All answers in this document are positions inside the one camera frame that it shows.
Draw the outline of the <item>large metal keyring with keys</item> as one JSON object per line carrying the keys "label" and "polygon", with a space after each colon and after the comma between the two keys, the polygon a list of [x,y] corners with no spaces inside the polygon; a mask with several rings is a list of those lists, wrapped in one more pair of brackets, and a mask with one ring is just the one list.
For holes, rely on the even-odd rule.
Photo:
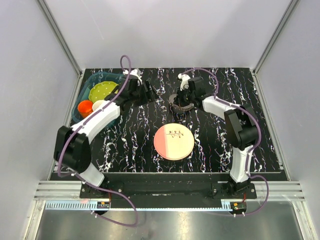
{"label": "large metal keyring with keys", "polygon": [[194,109],[193,103],[185,103],[181,101],[177,94],[172,94],[169,96],[168,104],[171,110],[178,115],[183,115],[186,112]]}

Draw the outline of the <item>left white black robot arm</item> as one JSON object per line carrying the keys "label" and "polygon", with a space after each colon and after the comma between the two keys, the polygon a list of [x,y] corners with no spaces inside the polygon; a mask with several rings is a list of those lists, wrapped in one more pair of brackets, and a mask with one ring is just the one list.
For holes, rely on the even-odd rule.
{"label": "left white black robot arm", "polygon": [[97,198],[108,193],[105,176],[92,163],[91,142],[111,122],[132,106],[139,107],[159,98],[149,80],[129,75],[128,79],[105,97],[100,106],[82,121],[71,127],[62,126],[57,131],[53,158],[57,161],[57,174],[61,167],[72,170],[81,181],[90,185]]}

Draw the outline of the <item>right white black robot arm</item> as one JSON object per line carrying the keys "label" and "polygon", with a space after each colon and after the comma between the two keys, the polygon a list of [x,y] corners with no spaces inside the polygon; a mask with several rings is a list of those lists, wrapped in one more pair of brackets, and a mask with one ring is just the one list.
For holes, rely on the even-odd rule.
{"label": "right white black robot arm", "polygon": [[180,87],[170,96],[170,105],[179,114],[193,108],[220,117],[225,122],[226,140],[232,145],[229,180],[222,187],[232,198],[239,198],[250,187],[250,164],[254,149],[261,142],[261,129],[250,104],[227,102],[206,93],[200,77],[178,75]]}

